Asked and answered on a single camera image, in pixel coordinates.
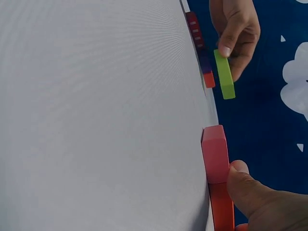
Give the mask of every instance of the pink block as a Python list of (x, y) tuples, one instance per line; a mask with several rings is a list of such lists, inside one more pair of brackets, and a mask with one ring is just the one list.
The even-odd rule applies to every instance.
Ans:
[(207, 127), (203, 130), (202, 152), (207, 182), (209, 184), (227, 182), (230, 167), (227, 141), (222, 125)]

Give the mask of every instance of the white triangle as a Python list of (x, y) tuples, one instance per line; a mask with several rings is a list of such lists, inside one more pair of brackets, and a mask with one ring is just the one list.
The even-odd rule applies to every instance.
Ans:
[(302, 143), (298, 143), (297, 146), (301, 152), (304, 151), (304, 145)]

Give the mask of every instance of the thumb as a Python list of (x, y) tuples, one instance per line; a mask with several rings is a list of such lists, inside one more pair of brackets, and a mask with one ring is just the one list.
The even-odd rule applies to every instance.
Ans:
[(242, 19), (239, 19), (236, 15), (231, 17), (219, 39), (218, 50), (225, 58), (231, 55), (238, 37), (246, 27), (245, 23), (239, 23), (241, 21)]
[(273, 189), (253, 179), (249, 175), (247, 165), (241, 160), (230, 164), (227, 189), (236, 207), (248, 219), (265, 205), (268, 193), (273, 191)]

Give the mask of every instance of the hand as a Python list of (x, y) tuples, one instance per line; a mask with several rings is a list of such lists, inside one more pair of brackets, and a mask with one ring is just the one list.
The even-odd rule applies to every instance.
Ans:
[(231, 163), (227, 188), (249, 219), (236, 231), (307, 231), (308, 195), (270, 189), (254, 180), (243, 161)]
[(218, 49), (231, 57), (233, 81), (249, 64), (260, 37), (260, 25), (252, 0), (209, 0), (213, 25), (218, 32)]

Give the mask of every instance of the toy block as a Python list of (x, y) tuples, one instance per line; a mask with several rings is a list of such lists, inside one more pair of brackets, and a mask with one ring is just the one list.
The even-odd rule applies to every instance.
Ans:
[(209, 184), (225, 183), (230, 166), (227, 141), (222, 125), (207, 127), (203, 130), (202, 152), (207, 182)]
[(198, 52), (199, 63), (201, 66), (202, 74), (210, 73), (212, 71), (212, 66), (210, 60), (208, 59), (207, 52), (205, 50)]
[(234, 206), (227, 184), (209, 184), (215, 231), (234, 231)]
[(213, 72), (209, 72), (209, 73), (205, 73), (203, 74), (203, 79), (205, 82), (205, 86), (207, 88), (214, 88), (215, 87), (215, 80), (214, 80), (214, 76), (213, 76)]
[(204, 40), (202, 37), (201, 29), (196, 14), (194, 12), (187, 12), (186, 19), (196, 49), (201, 50), (205, 48)]
[(214, 56), (217, 64), (222, 96), (225, 100), (234, 99), (235, 98), (234, 83), (228, 59), (222, 57), (218, 50), (214, 50)]

